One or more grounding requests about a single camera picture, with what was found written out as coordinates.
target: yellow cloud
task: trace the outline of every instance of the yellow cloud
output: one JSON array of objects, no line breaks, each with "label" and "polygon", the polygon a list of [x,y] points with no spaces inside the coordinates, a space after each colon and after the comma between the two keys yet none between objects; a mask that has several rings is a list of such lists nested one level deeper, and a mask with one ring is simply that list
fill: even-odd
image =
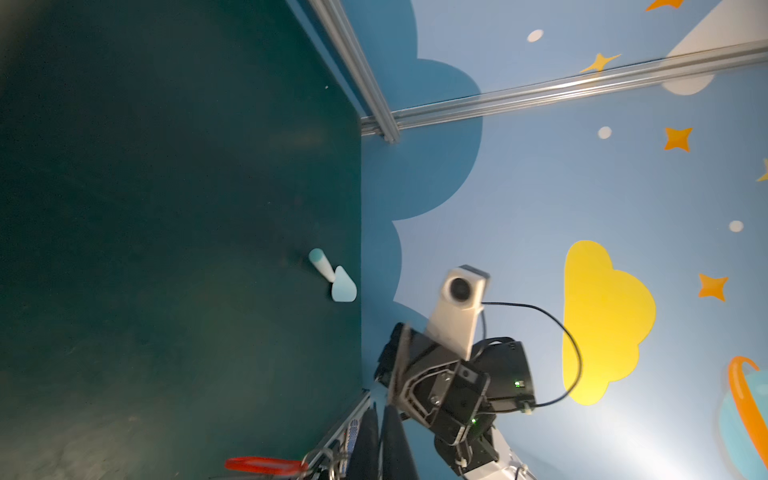
[{"label": "yellow cloud", "polygon": [[[566,328],[576,339],[584,372],[571,398],[582,405],[598,402],[610,382],[632,373],[639,345],[654,328],[656,303],[648,288],[629,273],[614,270],[599,243],[574,244],[565,259]],[[571,386],[576,352],[563,336],[563,381]]]}]

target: orange star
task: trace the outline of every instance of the orange star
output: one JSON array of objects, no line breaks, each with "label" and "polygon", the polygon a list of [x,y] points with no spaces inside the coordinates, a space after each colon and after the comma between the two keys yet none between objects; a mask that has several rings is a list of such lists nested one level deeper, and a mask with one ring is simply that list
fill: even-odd
[{"label": "orange star", "polygon": [[685,130],[666,128],[665,130],[667,131],[667,146],[664,147],[664,150],[682,148],[690,153],[690,148],[688,148],[688,135],[690,135],[690,132],[694,131],[693,128],[686,128]]},{"label": "orange star", "polygon": [[705,296],[713,296],[717,299],[725,301],[725,296],[723,295],[723,287],[725,286],[725,282],[728,281],[727,276],[724,278],[710,278],[699,273],[699,278],[701,279],[701,291],[699,292],[700,298]]},{"label": "orange star", "polygon": [[614,57],[605,58],[602,53],[598,53],[598,56],[594,58],[594,63],[586,67],[584,70],[580,71],[579,73],[584,73],[590,70],[603,71],[603,68],[605,68],[605,65],[609,61],[613,60],[614,58],[619,58],[620,56],[621,54],[615,55]]},{"label": "orange star", "polygon": [[679,8],[680,5],[683,4],[685,0],[656,0],[652,4],[650,4],[650,7],[646,8],[646,12],[650,12],[651,10],[654,10],[659,7],[672,7],[672,8]]},{"label": "orange star", "polygon": [[766,165],[766,174],[757,179],[757,181],[759,182],[764,182],[765,180],[768,180],[768,158],[764,158],[763,162],[765,162],[765,165]]}]

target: green mat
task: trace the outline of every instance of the green mat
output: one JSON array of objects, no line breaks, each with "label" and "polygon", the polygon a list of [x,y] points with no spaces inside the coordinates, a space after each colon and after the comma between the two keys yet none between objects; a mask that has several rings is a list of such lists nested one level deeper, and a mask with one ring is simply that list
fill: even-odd
[{"label": "green mat", "polygon": [[0,96],[0,477],[208,478],[354,400],[357,115],[282,1],[56,3]]}]

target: planet illustration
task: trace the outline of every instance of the planet illustration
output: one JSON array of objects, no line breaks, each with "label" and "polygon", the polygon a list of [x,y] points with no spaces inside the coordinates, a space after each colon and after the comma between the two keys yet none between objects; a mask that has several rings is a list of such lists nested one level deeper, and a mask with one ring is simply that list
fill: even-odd
[{"label": "planet illustration", "polygon": [[720,407],[720,437],[746,480],[768,480],[768,372],[738,356],[728,366],[728,383],[730,391]]}]

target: black cable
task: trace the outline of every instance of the black cable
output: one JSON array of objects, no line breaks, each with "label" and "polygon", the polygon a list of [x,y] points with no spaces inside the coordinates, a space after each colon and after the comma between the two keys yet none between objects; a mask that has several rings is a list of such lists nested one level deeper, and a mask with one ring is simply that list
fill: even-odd
[{"label": "black cable", "polygon": [[[482,322],[482,340],[480,340],[478,343],[484,342],[488,338],[488,324],[485,322],[485,309],[480,310],[480,321]],[[472,360],[478,358],[482,354],[483,350],[485,350],[485,345],[478,349],[478,352],[472,356]]]},{"label": "black cable", "polygon": [[[560,402],[562,399],[564,399],[565,397],[569,396],[571,394],[571,392],[573,392],[573,390],[576,388],[576,385],[578,385],[579,380],[581,380],[581,374],[582,374],[582,371],[584,369],[584,366],[583,366],[583,362],[582,362],[582,359],[581,359],[581,351],[578,349],[578,345],[576,344],[576,340],[571,335],[571,332],[568,332],[568,329],[565,328],[565,325],[560,323],[560,320],[556,319],[554,317],[554,315],[549,313],[547,310],[544,310],[543,308],[539,308],[536,305],[528,305],[527,303],[510,303],[510,302],[483,302],[482,304],[483,305],[522,306],[524,308],[531,308],[533,310],[538,310],[539,312],[541,312],[541,313],[545,314],[546,316],[548,316],[549,318],[551,318],[553,322],[557,323],[558,326],[563,329],[565,334],[568,335],[568,338],[570,339],[571,344],[573,344],[574,350],[576,351],[576,357],[578,359],[578,372],[576,373],[576,380],[574,380],[573,384],[570,387],[568,387],[568,390],[566,390],[564,394],[560,395],[556,399],[551,400],[549,402],[538,403],[537,405],[535,405],[535,408],[538,409],[538,408],[541,408],[541,407],[554,405],[555,403]],[[518,410],[519,409],[509,409],[509,410],[496,410],[494,412],[478,412],[478,413],[483,413],[483,414],[512,413],[512,412],[517,412]]]},{"label": "black cable", "polygon": [[485,322],[485,309],[480,310],[480,320],[482,321],[482,339],[488,338],[488,324]]}]

